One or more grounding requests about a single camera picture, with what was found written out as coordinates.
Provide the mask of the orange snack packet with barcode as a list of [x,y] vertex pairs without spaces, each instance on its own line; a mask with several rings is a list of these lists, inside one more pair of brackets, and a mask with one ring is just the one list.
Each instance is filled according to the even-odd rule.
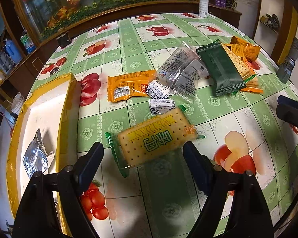
[[148,97],[146,88],[156,77],[155,70],[107,77],[107,100],[112,103],[126,101],[131,97]]

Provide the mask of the grey metal cylinder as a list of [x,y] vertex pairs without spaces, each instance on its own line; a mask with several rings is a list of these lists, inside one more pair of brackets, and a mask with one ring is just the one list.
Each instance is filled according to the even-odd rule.
[[298,58],[298,39],[294,37],[288,55],[286,56],[284,62],[277,70],[277,77],[282,83],[286,84],[287,81],[289,80],[297,58]]

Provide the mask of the blue thermos jug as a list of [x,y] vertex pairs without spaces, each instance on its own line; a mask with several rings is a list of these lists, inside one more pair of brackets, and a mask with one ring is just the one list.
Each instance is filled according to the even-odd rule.
[[6,40],[5,49],[15,64],[22,60],[22,55],[12,40]]

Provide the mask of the orange cracker packet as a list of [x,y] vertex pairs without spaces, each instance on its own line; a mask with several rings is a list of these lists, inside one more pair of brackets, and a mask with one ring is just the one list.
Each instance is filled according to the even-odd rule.
[[257,74],[254,72],[251,64],[244,55],[243,46],[223,43],[221,45],[230,57],[242,80],[245,82],[246,87],[240,89],[240,91],[263,93],[263,90],[259,87]]

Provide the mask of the small dark jar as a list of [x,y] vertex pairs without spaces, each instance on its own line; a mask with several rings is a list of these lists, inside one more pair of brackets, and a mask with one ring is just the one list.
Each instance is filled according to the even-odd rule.
[[71,38],[69,37],[68,32],[62,33],[56,40],[61,48],[65,48],[71,44]]

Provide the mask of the grey thermos jug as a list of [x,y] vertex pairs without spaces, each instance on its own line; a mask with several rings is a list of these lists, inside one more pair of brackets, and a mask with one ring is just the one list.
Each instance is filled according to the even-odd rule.
[[8,73],[13,67],[13,63],[4,51],[0,51],[0,69]]

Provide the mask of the silver foil packet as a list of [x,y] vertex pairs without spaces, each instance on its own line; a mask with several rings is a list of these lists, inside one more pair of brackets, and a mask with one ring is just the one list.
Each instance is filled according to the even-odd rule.
[[43,174],[48,174],[54,157],[55,152],[47,152],[43,143],[40,129],[38,128],[34,139],[30,142],[23,156],[23,165],[28,177],[31,178],[36,171],[41,171]]

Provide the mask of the small orange packet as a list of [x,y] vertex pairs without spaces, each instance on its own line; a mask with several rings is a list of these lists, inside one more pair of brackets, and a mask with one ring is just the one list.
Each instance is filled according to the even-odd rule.
[[243,53],[246,57],[246,59],[250,62],[256,61],[259,53],[260,53],[260,47],[256,46],[252,43],[249,43],[245,41],[242,38],[239,38],[237,36],[231,37],[231,44],[241,45],[243,48]]

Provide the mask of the dark green snack packet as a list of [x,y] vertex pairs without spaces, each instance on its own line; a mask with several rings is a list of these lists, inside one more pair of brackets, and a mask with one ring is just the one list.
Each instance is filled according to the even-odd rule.
[[246,88],[233,61],[217,39],[196,49],[215,84],[215,95],[222,96]]

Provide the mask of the white blue-dotted candy cube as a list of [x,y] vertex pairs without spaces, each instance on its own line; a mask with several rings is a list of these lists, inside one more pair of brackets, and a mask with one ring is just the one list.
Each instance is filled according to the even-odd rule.
[[147,85],[146,94],[152,99],[167,99],[171,95],[171,90],[157,80],[153,80]]
[[149,109],[152,115],[166,113],[175,108],[175,101],[172,99],[150,99]]

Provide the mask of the green white plastic bag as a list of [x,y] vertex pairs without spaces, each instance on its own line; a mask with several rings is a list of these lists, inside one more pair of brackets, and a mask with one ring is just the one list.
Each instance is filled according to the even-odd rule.
[[32,42],[27,32],[21,36],[20,40],[22,44],[25,46],[25,49],[27,50],[28,54],[32,53],[36,49],[34,42]]

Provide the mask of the white spray bottle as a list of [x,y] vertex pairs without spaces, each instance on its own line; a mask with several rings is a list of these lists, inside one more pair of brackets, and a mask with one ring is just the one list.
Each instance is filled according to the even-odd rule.
[[209,0],[199,0],[199,16],[202,18],[208,17]]

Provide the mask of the white plastic bucket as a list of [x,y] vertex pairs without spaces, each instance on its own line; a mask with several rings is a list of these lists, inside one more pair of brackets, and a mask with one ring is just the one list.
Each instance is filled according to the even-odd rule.
[[20,92],[17,93],[17,95],[13,98],[13,101],[11,103],[11,112],[16,115],[19,115],[24,102],[25,97],[23,97],[23,95]]

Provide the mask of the green cracker packet Weidan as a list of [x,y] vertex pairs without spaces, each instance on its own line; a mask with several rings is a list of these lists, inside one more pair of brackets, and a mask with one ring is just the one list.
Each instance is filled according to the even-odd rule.
[[186,112],[180,105],[118,133],[106,132],[120,174],[126,178],[131,168],[176,151],[187,141],[205,138],[187,119]]

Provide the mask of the clear plastic snack bag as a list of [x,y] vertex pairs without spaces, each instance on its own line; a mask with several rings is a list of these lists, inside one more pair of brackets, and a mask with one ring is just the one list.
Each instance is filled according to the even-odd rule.
[[197,52],[183,41],[159,67],[156,76],[173,94],[193,103],[199,80],[209,76],[209,73]]

